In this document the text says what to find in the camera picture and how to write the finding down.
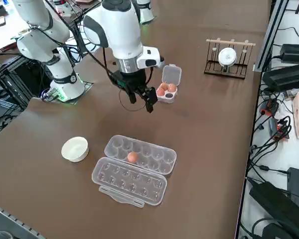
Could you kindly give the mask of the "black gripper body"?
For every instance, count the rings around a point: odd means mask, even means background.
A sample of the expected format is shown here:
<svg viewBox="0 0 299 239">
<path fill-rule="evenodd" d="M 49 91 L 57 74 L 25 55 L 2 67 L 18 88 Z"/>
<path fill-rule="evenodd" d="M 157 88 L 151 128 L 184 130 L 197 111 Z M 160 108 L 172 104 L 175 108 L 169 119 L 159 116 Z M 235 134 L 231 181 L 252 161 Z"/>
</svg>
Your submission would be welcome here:
<svg viewBox="0 0 299 239">
<path fill-rule="evenodd" d="M 119 70 L 109 74 L 110 81 L 128 95 L 136 93 L 138 95 L 149 95 L 150 88 L 147 86 L 145 69 L 132 73 L 124 73 Z"/>
</svg>

